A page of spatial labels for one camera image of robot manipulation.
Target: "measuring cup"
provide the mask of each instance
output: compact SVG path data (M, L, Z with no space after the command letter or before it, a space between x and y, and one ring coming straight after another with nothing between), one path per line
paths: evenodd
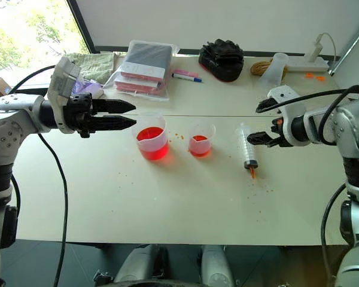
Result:
M169 150L166 121L159 113L140 114L137 123L132 126L132 134L139 151L147 160L158 160Z
M215 135L215 125L197 121L189 130L189 151L195 157L203 157L210 152L211 139Z
M275 53L270 66L260 77L258 83L260 86L270 90L281 85L282 74L285 65L288 62L288 56L284 53Z

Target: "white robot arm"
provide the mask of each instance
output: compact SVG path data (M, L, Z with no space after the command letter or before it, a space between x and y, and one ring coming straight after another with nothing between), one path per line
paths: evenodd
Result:
M248 136L248 141L253 145L268 147L305 146L322 142L338 147L347 175L345 187L349 197L342 204L340 232L352 248L338 271L337 287L359 286L359 99L337 105L348 93L359 93L359 86L340 92L341 97L332 105L306 111L293 89L288 86L273 88L267 95L268 99L259 104L257 112L279 107L281 117L273 120L271 127L279 137L272 139L266 132Z
M17 209L7 204L12 193L12 166L28 135L58 128L63 133L78 132L87 138L98 130L122 130L136 123L119 115L101 117L98 114L121 114L135 109L125 101L72 94L79 73L79 67L62 58L55 67L48 100L17 93L0 97L0 248L9 247L16 239Z

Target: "plastic container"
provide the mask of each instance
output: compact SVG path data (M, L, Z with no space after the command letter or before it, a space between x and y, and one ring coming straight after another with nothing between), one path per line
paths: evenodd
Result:
M288 56L284 53L276 53L264 74L260 77L258 84L270 90L281 85L283 69L288 62Z
M161 114L147 112L139 115L137 123L132 126L132 134L147 160L158 160L169 150L166 121Z
M103 89L143 99L168 101L171 60L179 50L173 44L132 40L124 62L110 76Z
M211 139L215 135L215 125L197 121L189 130L189 151L195 157L203 157L210 152Z

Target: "black glove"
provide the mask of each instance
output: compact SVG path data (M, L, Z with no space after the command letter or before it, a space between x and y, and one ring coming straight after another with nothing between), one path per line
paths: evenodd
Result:
M236 80L244 67L244 52L230 40L215 40L203 45L198 62L216 78L226 82Z

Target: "green cloth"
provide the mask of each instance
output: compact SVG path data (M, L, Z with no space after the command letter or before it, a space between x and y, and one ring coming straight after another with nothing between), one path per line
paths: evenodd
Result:
M101 54L66 54L71 62L81 67L80 75L87 80L95 80L100 84L105 84L114 72L115 60L117 55L114 53Z

